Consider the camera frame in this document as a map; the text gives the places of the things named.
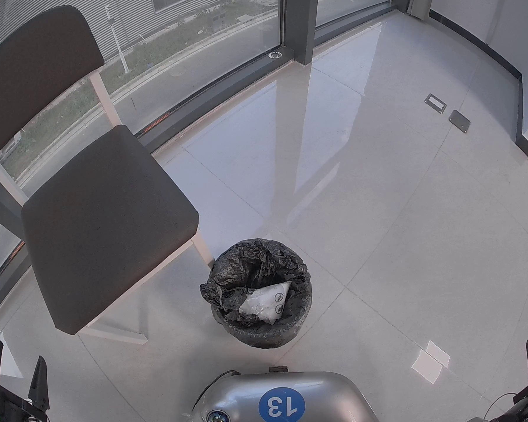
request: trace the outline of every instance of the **printed symbol on packaging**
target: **printed symbol on packaging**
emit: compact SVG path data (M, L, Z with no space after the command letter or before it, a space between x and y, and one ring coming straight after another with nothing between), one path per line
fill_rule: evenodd
M305 400L295 389L274 388L261 397L258 411L266 422L297 422L305 412Z

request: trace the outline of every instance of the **chair seat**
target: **chair seat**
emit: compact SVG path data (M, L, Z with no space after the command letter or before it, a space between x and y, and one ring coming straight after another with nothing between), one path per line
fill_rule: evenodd
M55 326L75 334L187 242L190 201L124 125L77 154L22 208Z

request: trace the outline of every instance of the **trash can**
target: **trash can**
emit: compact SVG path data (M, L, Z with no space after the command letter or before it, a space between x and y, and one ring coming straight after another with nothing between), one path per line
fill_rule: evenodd
M290 281L282 316L273 325L239 312L254 289ZM245 344L277 348L297 336L311 308L311 277L297 253L278 241L247 239L217 258L202 297L213 317Z

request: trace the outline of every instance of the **chair backrest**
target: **chair backrest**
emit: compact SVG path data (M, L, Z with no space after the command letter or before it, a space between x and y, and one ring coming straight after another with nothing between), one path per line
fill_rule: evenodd
M84 16L45 11L0 44L0 150L56 97L104 65Z

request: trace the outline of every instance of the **tile floor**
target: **tile floor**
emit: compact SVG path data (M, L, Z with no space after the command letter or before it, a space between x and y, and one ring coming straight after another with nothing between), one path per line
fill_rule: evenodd
M424 104L430 92L444 114ZM345 374L382 422L482 417L527 379L516 102L511 76L433 21L392 13L319 47L312 65L288 64L155 154L215 256L251 237L300 253L314 299L298 337L258 350L228 335L192 249L106 317L144 346L57 331L29 271L0 309L2 382L25 394L42 355L52 422L180 421L220 372L276 364Z

